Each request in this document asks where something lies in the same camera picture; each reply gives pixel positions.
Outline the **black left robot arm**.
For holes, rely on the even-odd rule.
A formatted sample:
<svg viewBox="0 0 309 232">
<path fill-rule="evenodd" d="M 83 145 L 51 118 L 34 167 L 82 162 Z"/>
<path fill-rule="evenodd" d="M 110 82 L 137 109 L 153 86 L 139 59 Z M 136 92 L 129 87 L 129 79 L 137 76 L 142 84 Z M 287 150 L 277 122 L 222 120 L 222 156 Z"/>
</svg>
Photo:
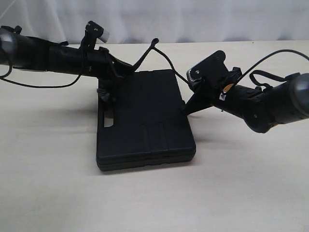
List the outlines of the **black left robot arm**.
<svg viewBox="0 0 309 232">
<path fill-rule="evenodd" d="M 134 72 L 133 66 L 113 55 L 106 48 L 96 50 L 96 39 L 86 35 L 79 48 L 65 46 L 37 37 L 18 34 L 13 28 L 0 28 L 0 63 L 13 68 L 82 74 L 107 78 L 110 75 L 126 77 Z"/>
</svg>

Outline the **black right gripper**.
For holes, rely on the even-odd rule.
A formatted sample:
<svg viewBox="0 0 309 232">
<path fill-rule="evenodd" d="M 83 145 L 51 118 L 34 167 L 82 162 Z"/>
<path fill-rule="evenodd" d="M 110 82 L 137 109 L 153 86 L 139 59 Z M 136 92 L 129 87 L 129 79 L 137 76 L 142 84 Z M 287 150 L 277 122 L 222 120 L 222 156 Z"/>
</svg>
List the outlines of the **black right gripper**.
<svg viewBox="0 0 309 232">
<path fill-rule="evenodd" d="M 181 108 L 185 115 L 212 107 L 226 86 L 233 86 L 242 75 L 241 69 L 234 67 L 229 71 L 226 67 L 197 68 L 193 70 L 193 92 L 188 102 Z"/>
</svg>

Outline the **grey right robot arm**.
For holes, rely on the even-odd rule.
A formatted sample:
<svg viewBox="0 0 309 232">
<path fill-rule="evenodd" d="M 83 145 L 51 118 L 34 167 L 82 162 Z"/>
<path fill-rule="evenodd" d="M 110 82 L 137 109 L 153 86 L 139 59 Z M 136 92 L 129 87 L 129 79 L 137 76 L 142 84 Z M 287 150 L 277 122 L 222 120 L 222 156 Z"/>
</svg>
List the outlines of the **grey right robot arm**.
<svg viewBox="0 0 309 232">
<path fill-rule="evenodd" d="M 250 79 L 255 88 L 233 85 L 241 69 L 234 67 L 203 72 L 187 71 L 193 96 L 183 111 L 189 115 L 216 107 L 244 120 L 257 133 L 266 133 L 276 125 L 288 124 L 309 117 L 309 75 L 294 73 L 281 78 L 255 70 Z"/>
</svg>

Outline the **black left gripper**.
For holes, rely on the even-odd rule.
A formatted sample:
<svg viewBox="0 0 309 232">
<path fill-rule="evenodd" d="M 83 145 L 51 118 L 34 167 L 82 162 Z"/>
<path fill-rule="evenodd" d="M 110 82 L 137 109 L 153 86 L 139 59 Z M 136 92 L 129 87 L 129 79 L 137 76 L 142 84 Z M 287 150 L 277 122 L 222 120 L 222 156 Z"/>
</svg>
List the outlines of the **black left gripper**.
<svg viewBox="0 0 309 232">
<path fill-rule="evenodd" d="M 127 77 L 135 72 L 133 66 L 110 54 L 105 47 L 84 49 L 84 76 L 110 79 Z"/>
</svg>

